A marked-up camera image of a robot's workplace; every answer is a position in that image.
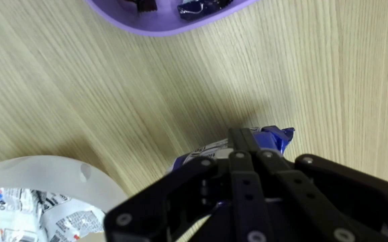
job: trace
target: purple bowl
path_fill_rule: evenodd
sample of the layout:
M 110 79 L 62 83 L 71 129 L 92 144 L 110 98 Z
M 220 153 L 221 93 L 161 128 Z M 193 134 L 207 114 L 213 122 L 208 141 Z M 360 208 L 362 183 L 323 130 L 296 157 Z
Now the purple bowl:
M 177 5 L 181 0 L 156 0 L 158 9 L 145 13 L 137 13 L 135 4 L 126 0 L 87 0 L 90 7 L 104 20 L 123 31 L 146 36 L 176 35 L 221 19 L 254 1 L 255 0 L 233 0 L 229 5 L 216 13 L 194 21 L 185 21 L 180 19 L 177 12 Z

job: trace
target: wooden table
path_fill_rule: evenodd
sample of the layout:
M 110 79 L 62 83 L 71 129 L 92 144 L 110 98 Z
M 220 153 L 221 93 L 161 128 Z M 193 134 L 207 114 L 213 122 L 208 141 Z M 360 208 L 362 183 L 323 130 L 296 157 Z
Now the wooden table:
M 388 0 L 259 0 L 164 39 L 84 0 L 0 0 L 0 161 L 76 157 L 129 194 L 229 126 L 388 179 Z

